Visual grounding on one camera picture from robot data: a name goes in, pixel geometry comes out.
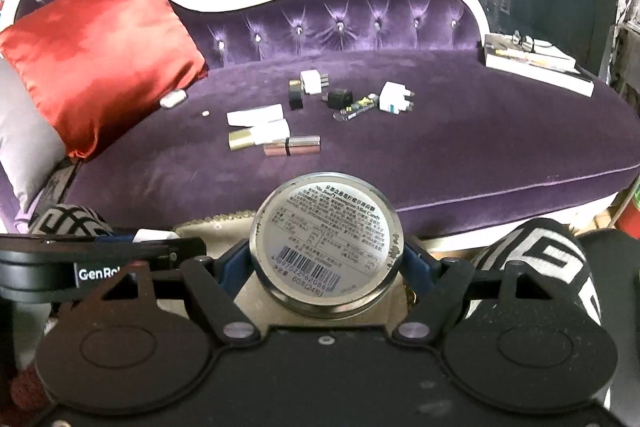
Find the book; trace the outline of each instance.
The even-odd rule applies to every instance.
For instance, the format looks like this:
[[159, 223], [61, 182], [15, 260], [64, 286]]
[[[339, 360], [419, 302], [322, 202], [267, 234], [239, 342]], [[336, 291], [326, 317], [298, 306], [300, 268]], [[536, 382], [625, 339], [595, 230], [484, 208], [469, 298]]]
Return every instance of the book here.
[[[490, 33], [485, 37], [485, 41], [496, 49], [513, 51], [514, 54], [526, 53], [519, 45], [511, 41], [509, 35]], [[533, 43], [533, 53], [527, 54], [529, 58], [535, 57], [543, 67], [552, 66], [561, 70], [575, 70], [575, 58], [560, 51], [551, 42], [534, 39]]]
[[514, 57], [507, 50], [496, 49], [491, 44], [484, 45], [484, 61], [487, 68], [526, 76], [584, 96], [591, 96], [593, 93], [593, 82], [580, 71], [550, 65], [541, 66], [535, 57]]

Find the satin red cushion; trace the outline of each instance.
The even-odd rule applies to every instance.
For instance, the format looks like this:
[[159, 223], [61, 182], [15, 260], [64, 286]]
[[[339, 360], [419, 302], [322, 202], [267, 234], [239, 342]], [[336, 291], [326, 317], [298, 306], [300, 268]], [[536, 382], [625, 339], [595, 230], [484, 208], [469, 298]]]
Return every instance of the satin red cushion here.
[[205, 66], [167, 0], [55, 0], [2, 31], [0, 53], [75, 158], [103, 150]]

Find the tufted sofa backrest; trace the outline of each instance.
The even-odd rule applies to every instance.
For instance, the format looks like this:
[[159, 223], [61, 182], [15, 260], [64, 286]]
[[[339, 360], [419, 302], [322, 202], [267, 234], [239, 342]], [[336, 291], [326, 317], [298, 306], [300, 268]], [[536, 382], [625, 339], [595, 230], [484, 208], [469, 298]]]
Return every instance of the tufted sofa backrest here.
[[[20, 0], [15, 20], [55, 0]], [[471, 50], [481, 40], [462, 0], [270, 0], [207, 12], [171, 2], [210, 69], [291, 55]]]

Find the metal bolt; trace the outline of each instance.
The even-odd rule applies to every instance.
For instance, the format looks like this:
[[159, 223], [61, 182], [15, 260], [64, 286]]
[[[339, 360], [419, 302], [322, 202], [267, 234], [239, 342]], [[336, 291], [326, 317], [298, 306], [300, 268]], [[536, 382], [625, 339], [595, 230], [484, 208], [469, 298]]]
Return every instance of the metal bolt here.
[[331, 346], [332, 344], [335, 344], [335, 337], [332, 337], [331, 335], [323, 335], [318, 339], [318, 344], [321, 346]]
[[222, 331], [230, 339], [248, 339], [254, 334], [255, 328], [247, 322], [231, 322]]
[[398, 333], [406, 339], [423, 339], [431, 329], [422, 322], [405, 322], [400, 324]]

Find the beige fabric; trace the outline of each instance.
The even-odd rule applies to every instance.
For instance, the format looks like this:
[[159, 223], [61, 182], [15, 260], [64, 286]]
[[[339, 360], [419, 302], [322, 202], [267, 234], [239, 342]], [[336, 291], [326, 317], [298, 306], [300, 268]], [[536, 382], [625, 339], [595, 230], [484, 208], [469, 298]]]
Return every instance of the beige fabric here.
[[[249, 237], [252, 213], [247, 217], [212, 218], [199, 223], [180, 225], [175, 232], [180, 237], [200, 237], [207, 245], [207, 254], [219, 257], [241, 239]], [[336, 321], [318, 321], [296, 315], [274, 301], [254, 274], [236, 298], [238, 307], [252, 320], [262, 333], [273, 325], [346, 327], [354, 325], [385, 325], [395, 328], [407, 313], [407, 299], [402, 277], [398, 275], [386, 295], [368, 310], [354, 317]], [[159, 301], [161, 308], [186, 316], [182, 303]]]

